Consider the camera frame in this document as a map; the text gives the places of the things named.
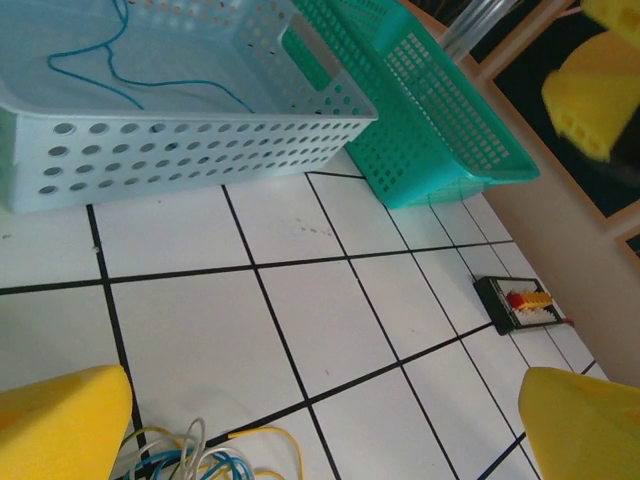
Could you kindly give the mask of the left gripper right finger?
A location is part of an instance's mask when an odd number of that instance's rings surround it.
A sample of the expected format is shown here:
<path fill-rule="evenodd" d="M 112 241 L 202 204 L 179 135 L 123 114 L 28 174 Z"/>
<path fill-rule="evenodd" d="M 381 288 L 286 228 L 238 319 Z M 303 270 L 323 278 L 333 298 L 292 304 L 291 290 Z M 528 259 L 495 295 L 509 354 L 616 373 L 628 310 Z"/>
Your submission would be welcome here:
<path fill-rule="evenodd" d="M 518 409 L 543 480 L 640 480 L 639 388 L 532 367 Z"/>

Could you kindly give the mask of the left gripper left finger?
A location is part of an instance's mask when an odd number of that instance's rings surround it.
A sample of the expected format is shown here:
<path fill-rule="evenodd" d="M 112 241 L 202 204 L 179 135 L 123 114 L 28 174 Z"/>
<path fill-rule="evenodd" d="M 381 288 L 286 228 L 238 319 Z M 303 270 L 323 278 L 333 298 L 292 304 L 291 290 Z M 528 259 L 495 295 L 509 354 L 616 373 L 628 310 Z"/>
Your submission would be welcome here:
<path fill-rule="evenodd" d="M 109 480 L 131 413 L 119 365 L 0 392 L 0 480 Z"/>

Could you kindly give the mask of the teal plastic basket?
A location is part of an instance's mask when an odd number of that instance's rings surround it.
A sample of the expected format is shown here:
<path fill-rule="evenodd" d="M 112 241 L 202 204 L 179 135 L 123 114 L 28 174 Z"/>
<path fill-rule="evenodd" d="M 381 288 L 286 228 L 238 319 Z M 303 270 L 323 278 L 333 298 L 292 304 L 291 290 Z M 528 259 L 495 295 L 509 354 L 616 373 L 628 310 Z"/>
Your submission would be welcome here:
<path fill-rule="evenodd" d="M 346 150 L 388 208 L 458 202 L 539 169 L 397 0 L 293 0 L 377 109 Z"/>

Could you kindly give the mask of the light blue plastic basket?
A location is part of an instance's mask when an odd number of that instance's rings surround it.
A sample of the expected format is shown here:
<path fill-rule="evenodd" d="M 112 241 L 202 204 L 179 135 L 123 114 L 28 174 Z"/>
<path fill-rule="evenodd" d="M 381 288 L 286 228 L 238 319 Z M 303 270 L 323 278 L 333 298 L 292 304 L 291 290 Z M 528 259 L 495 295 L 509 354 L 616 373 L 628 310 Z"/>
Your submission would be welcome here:
<path fill-rule="evenodd" d="M 292 0 L 0 0 L 12 212 L 307 172 L 377 117 Z"/>

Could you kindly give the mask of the aluminium frame post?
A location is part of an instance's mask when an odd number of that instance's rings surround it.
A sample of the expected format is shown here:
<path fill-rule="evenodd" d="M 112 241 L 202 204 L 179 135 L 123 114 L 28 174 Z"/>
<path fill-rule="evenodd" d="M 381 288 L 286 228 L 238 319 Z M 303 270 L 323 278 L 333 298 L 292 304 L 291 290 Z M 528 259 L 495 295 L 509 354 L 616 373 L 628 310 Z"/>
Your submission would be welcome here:
<path fill-rule="evenodd" d="M 515 0 L 471 0 L 440 39 L 443 51 L 462 60 L 507 13 Z"/>

